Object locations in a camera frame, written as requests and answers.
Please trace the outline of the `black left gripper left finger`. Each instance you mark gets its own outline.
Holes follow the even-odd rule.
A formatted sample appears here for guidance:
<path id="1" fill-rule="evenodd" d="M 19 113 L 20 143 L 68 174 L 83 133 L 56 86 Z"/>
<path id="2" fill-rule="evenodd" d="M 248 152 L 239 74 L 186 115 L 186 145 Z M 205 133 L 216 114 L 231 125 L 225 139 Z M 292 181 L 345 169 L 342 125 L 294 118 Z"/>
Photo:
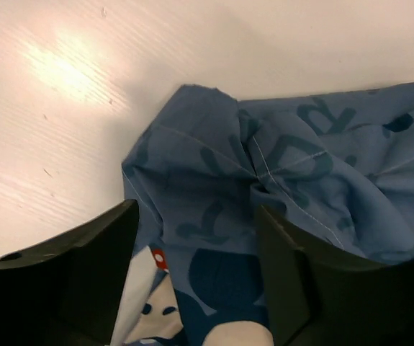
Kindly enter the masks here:
<path id="1" fill-rule="evenodd" d="M 126 200 L 0 258 L 0 345 L 108 345 L 138 232 Z"/>

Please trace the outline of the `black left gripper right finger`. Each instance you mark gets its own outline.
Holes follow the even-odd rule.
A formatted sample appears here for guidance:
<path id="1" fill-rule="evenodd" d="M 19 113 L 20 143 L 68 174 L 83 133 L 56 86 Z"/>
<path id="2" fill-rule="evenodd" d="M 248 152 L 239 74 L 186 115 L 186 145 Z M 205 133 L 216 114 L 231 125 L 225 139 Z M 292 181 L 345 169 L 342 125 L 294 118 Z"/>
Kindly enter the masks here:
<path id="1" fill-rule="evenodd" d="M 267 206 L 256 235 L 276 345 L 414 345 L 414 258 L 358 257 Z"/>

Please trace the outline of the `blue cartoon print pillowcase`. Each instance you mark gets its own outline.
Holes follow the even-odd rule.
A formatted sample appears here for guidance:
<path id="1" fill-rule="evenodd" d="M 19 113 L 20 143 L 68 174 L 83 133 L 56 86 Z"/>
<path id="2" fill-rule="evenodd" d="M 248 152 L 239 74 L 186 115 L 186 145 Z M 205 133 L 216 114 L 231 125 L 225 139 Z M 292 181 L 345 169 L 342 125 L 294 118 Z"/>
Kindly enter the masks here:
<path id="1" fill-rule="evenodd" d="M 126 345 L 276 345 L 258 258 L 267 206 L 367 260 L 414 258 L 414 83 L 236 100 L 184 85 L 122 163 L 154 286 Z"/>

